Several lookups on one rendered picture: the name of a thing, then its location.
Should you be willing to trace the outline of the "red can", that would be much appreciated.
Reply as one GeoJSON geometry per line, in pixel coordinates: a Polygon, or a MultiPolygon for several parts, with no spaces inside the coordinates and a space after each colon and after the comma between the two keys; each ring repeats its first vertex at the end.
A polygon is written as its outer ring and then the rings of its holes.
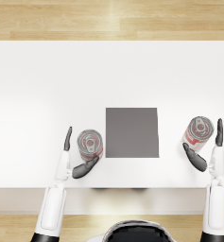
{"type": "Polygon", "coordinates": [[[194,151],[200,151],[211,138],[214,130],[214,125],[207,117],[194,117],[186,128],[182,141],[194,151]]]}
{"type": "Polygon", "coordinates": [[[103,155],[103,140],[96,130],[84,130],[77,139],[81,159],[85,162],[103,155]]]}

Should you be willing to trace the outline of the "dark grey square mat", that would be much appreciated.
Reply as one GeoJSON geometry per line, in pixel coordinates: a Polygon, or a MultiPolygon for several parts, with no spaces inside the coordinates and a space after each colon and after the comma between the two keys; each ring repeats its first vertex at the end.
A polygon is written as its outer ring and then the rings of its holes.
{"type": "Polygon", "coordinates": [[[158,158],[156,108],[106,109],[107,158],[158,158]]]}

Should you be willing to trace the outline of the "dark round robot body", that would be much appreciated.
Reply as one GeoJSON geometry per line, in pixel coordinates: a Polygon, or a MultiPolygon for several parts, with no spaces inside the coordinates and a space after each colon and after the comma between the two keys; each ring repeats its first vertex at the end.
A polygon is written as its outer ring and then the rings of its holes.
{"type": "Polygon", "coordinates": [[[85,242],[177,242],[159,223],[134,219],[120,221],[104,234],[96,235],[85,242]]]}

